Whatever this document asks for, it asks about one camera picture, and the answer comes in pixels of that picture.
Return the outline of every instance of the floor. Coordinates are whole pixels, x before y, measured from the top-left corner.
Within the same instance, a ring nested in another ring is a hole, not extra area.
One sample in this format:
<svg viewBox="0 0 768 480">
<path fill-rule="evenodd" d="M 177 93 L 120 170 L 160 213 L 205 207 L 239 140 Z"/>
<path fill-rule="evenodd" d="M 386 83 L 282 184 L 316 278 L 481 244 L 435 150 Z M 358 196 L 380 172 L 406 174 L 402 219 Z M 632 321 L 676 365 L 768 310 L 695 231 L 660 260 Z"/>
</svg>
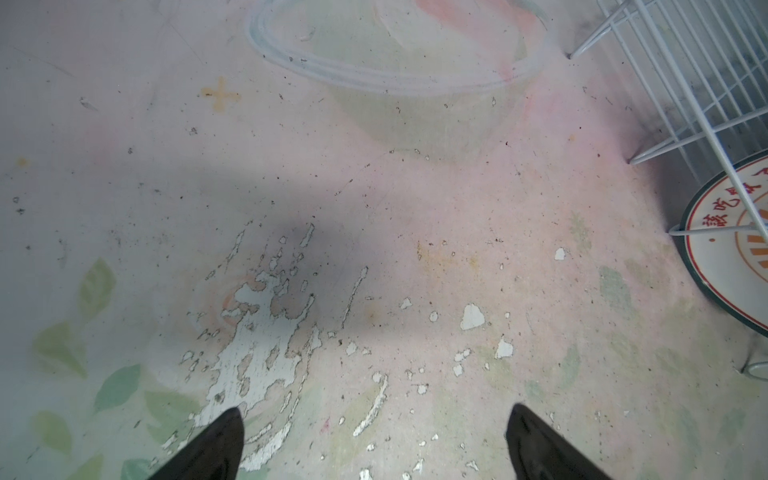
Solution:
<svg viewBox="0 0 768 480">
<path fill-rule="evenodd" d="M 0 478 L 143 480 L 232 406 L 239 479 L 514 478 L 516 402 L 612 478 L 766 478 L 697 186 L 626 164 L 612 40 L 563 55 L 596 4 L 538 4 L 541 72 L 434 108 L 265 61 L 246 0 L 4 2 Z"/>
</svg>

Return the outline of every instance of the wire rack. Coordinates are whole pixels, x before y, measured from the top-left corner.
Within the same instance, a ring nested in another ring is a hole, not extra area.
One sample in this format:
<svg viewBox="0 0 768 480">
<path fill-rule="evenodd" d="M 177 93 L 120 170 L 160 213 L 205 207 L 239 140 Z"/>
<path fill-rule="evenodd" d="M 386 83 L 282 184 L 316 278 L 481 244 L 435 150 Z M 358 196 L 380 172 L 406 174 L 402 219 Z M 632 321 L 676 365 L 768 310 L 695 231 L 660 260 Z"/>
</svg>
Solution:
<svg viewBox="0 0 768 480">
<path fill-rule="evenodd" d="M 768 32 L 761 12 L 752 0 L 597 2 L 605 21 L 569 58 L 613 32 L 668 135 L 630 164 L 678 151 L 699 184 L 724 170 L 752 224 L 722 228 L 757 230 L 768 242 L 768 228 L 732 165 L 768 148 L 762 117 L 768 114 Z M 670 234 L 711 231 L 673 227 Z"/>
</svg>

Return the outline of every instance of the orange cross mark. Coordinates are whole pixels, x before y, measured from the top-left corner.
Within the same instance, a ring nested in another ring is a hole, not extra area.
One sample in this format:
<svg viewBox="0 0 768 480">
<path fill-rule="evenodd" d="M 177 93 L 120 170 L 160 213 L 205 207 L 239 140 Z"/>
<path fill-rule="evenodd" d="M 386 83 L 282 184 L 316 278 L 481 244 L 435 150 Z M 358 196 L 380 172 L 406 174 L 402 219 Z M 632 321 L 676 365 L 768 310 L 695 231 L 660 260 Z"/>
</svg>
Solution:
<svg viewBox="0 0 768 480">
<path fill-rule="evenodd" d="M 216 99 L 214 101 L 214 111 L 224 111 L 224 100 L 228 98 L 234 101 L 240 100 L 240 94 L 233 91 L 224 91 L 224 77 L 219 77 L 219 85 L 216 90 L 205 87 L 200 90 L 200 94 Z"/>
</svg>

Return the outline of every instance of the chinese character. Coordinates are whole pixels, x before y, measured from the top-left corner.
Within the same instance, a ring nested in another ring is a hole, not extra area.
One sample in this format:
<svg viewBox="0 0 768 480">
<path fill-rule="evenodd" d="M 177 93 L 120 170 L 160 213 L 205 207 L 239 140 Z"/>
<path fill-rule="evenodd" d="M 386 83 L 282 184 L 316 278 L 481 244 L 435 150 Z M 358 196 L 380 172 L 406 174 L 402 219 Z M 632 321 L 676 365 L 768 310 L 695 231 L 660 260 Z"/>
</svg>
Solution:
<svg viewBox="0 0 768 480">
<path fill-rule="evenodd" d="M 708 227 L 725 227 L 727 215 L 707 215 L 703 221 Z"/>
<path fill-rule="evenodd" d="M 722 200 L 718 198 L 712 204 L 715 206 L 715 210 L 725 210 L 725 207 L 735 207 L 740 203 L 741 200 L 738 198 L 733 198 L 731 200 Z"/>
<path fill-rule="evenodd" d="M 744 189 L 746 190 L 746 192 L 748 194 L 751 194 L 752 192 L 754 192 L 758 188 L 762 188 L 762 187 L 763 187 L 763 185 L 754 185 L 753 186 L 753 185 L 749 185 L 749 184 L 744 184 Z M 737 194 L 735 187 L 726 188 L 725 191 L 728 192 L 731 195 L 736 195 Z"/>
</svg>

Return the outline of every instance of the painted leaf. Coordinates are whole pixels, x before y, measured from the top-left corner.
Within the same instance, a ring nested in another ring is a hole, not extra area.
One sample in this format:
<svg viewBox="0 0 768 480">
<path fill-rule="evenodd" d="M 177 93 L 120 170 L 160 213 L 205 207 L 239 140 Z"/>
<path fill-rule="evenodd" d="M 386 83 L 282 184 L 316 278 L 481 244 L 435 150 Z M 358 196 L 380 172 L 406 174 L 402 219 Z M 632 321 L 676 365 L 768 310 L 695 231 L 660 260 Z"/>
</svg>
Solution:
<svg viewBox="0 0 768 480">
<path fill-rule="evenodd" d="M 120 471 L 120 480 L 147 480 L 151 468 L 149 460 L 143 458 L 130 458 L 123 462 L 123 468 Z"/>
<path fill-rule="evenodd" d="M 32 430 L 40 435 L 43 445 L 69 455 L 72 452 L 72 435 L 67 422 L 59 415 L 44 410 L 32 417 Z"/>
<path fill-rule="evenodd" d="M 80 282 L 78 306 L 86 320 L 93 319 L 109 305 L 115 283 L 114 273 L 107 262 L 99 257 Z"/>
<path fill-rule="evenodd" d="M 200 410 L 200 404 L 189 396 L 176 392 L 146 392 L 147 409 L 159 425 L 147 425 L 155 441 L 165 443 L 176 431 L 184 430 L 189 417 Z"/>
<path fill-rule="evenodd" d="M 85 368 L 72 353 L 68 343 L 70 342 L 69 324 L 57 323 L 38 333 L 32 342 L 32 349 L 40 356 L 48 360 L 56 360 L 63 363 L 70 370 L 85 378 Z"/>
<path fill-rule="evenodd" d="M 104 456 L 100 453 L 88 459 L 86 463 L 80 465 L 80 468 L 74 471 L 67 480 L 98 480 L 101 477 L 101 465 L 104 463 Z"/>
<path fill-rule="evenodd" d="M 107 377 L 94 400 L 96 413 L 126 403 L 139 388 L 139 373 L 141 365 L 133 365 L 123 367 Z"/>
</svg>

